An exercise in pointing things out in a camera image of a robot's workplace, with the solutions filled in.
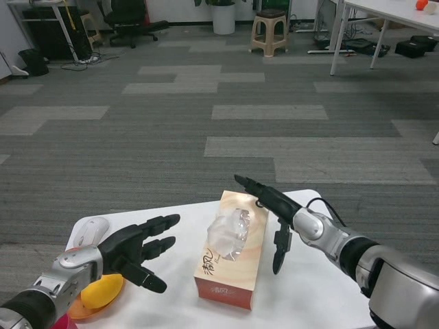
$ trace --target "cable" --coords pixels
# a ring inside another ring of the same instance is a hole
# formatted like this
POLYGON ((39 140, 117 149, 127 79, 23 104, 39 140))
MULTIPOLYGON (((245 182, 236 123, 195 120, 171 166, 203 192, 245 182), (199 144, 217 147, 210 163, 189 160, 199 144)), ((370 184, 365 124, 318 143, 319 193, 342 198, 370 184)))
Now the cable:
MULTIPOLYGON (((353 10, 353 15, 349 19, 355 20, 356 18, 357 18, 357 10, 353 10)), ((366 28, 358 26, 355 21, 353 22, 350 21, 348 22, 348 24, 350 24, 350 27, 346 28, 344 32, 344 36, 349 40, 354 39, 358 33, 367 34, 367 35, 372 34, 372 32, 369 32, 366 28)))
POLYGON ((340 218, 340 216, 337 214, 337 212, 335 211, 335 209, 332 207, 332 205, 325 199, 323 199, 322 197, 315 197, 313 198, 311 201, 308 202, 307 207, 309 208, 309 206, 315 202, 315 201, 322 201, 324 204, 326 204, 329 209, 331 209, 331 211, 333 212, 333 214, 337 217, 338 221, 340 222, 340 224, 342 224, 344 227, 346 227, 346 224, 344 223, 344 221, 342 221, 342 219, 340 218))
POLYGON ((296 24, 292 23, 293 21, 297 22, 297 15, 295 15, 295 14, 292 14, 289 17, 289 27, 288 27, 289 32, 294 32, 294 28, 297 26, 297 23, 296 24))
MULTIPOLYGON (((314 39, 316 39, 318 37, 318 34, 320 33, 320 30, 323 28, 324 26, 324 19, 323 19, 323 15, 320 14, 320 11, 323 8, 324 3, 326 2, 326 0, 323 0, 322 3, 320 4, 320 7, 318 8, 317 11, 317 22, 314 22, 314 39)), ((324 36, 323 39, 325 39, 328 36, 329 32, 327 32, 327 34, 324 36)))
POLYGON ((91 53, 91 57, 96 57, 96 59, 90 61, 90 62, 86 62, 86 63, 81 63, 81 62, 67 62, 67 63, 63 63, 60 65, 60 68, 62 70, 66 70, 66 71, 74 71, 74 72, 82 72, 87 70, 88 66, 90 65, 96 65, 99 63, 103 63, 107 60, 112 60, 115 58, 119 58, 120 56, 109 56, 109 57, 105 57, 100 53, 100 50, 98 52, 92 52, 91 53), (73 69, 73 68, 69 68, 69 67, 65 67, 66 65, 74 65, 76 67, 78 67, 78 69, 73 69))

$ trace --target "wooden stool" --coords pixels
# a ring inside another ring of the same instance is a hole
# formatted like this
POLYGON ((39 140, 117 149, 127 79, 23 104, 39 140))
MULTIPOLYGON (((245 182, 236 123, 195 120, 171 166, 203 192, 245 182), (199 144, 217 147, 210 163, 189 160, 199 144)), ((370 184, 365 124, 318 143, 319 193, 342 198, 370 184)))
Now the wooden stool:
POLYGON ((93 50, 93 43, 94 42, 103 42, 103 38, 97 28, 95 19, 93 18, 93 16, 91 16, 90 12, 88 10, 80 10, 80 16, 81 16, 81 21, 82 24, 84 26, 85 29, 85 33, 87 34, 87 38, 88 38, 88 43, 90 43, 90 47, 91 50, 93 50), (94 36, 89 36, 88 32, 87 32, 87 28, 85 27, 84 22, 89 20, 91 22, 91 25, 93 26, 93 29, 95 30, 95 35, 94 36))
POLYGON ((284 47, 288 51, 288 26, 285 11, 277 9, 264 9, 256 14, 253 23, 252 40, 250 41, 251 53, 255 48, 262 48, 265 57, 273 57, 276 48, 284 47), (276 24, 283 23, 283 35, 274 34, 276 24), (257 34, 258 23, 265 24, 265 35, 257 34))

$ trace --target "robotic hand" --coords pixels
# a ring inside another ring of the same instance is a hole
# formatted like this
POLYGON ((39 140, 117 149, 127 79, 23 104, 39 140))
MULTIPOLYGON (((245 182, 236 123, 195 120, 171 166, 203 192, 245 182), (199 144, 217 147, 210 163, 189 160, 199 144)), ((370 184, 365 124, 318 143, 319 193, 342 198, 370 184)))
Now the robotic hand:
POLYGON ((175 237, 145 245, 143 240, 163 233, 179 221, 179 215, 153 218, 115 232, 97 247, 89 245, 59 255, 50 271, 0 307, 0 329, 50 328, 68 311, 81 290, 103 274, 120 273, 137 286, 164 292, 166 283, 141 264, 172 247, 175 237))
POLYGON ((291 200, 278 190, 236 175, 247 193, 279 217, 273 272, 289 251, 292 233, 351 277, 368 298, 370 316, 380 329, 439 328, 439 276, 421 264, 338 225, 327 216, 291 200))

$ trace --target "desk leg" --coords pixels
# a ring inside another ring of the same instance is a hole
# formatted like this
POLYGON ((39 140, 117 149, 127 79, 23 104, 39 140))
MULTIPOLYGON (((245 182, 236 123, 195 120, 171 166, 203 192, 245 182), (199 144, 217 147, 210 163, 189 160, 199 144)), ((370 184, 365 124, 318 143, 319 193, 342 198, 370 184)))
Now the desk leg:
POLYGON ((64 21, 62 20, 61 13, 60 13, 60 10, 58 9, 58 6, 53 5, 52 10, 55 13, 56 19, 58 19, 58 22, 60 22, 61 29, 64 32, 64 36, 66 37, 67 44, 69 45, 69 49, 70 49, 70 52, 73 56, 73 59, 75 60, 75 62, 77 62, 78 57, 76 56, 75 50, 73 49, 73 43, 71 42, 70 35, 67 31, 66 25, 64 24, 64 21))
POLYGON ((337 45, 335 46, 334 57, 332 59, 332 66, 330 73, 331 75, 335 74, 335 70, 337 68, 338 55, 340 53, 340 48, 342 47, 342 42, 343 42, 344 28, 346 27, 346 22, 349 19, 350 13, 351 13, 351 8, 348 8, 347 5, 344 5, 342 23, 340 24, 340 31, 338 33, 337 45))
POLYGON ((381 44, 383 43, 383 38, 384 38, 384 34, 385 31, 387 30, 389 26, 389 20, 385 20, 384 21, 384 25, 381 28, 381 33, 379 35, 379 39, 378 39, 378 43, 377 43, 377 48, 375 49, 375 53, 373 54, 373 59, 372 59, 372 63, 370 63, 370 69, 373 69, 373 66, 375 65, 375 62, 377 61, 378 55, 379 55, 379 51, 381 50, 381 44))
POLYGON ((439 133, 436 135, 436 137, 433 139, 434 145, 439 145, 439 133))
POLYGON ((331 31, 331 40, 329 41, 329 50, 334 51, 335 46, 337 45, 337 37, 340 32, 340 28, 342 26, 342 17, 343 17, 343 9, 344 9, 344 0, 338 0, 337 10, 335 12, 335 20, 334 25, 332 26, 331 31))
POLYGON ((295 33, 306 33, 306 32, 315 32, 317 30, 317 21, 318 21, 318 12, 320 10, 320 8, 322 7, 324 0, 318 0, 317 4, 316 4, 316 14, 314 15, 314 23, 313 23, 313 28, 312 29, 298 29, 297 31, 295 31, 295 33))

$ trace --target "white plant pot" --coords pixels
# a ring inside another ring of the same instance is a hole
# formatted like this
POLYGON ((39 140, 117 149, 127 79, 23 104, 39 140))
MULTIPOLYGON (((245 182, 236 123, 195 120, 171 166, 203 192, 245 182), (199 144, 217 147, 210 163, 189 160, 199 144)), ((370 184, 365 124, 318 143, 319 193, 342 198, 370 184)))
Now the white plant pot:
POLYGON ((212 5, 213 33, 235 33, 235 5, 212 5))

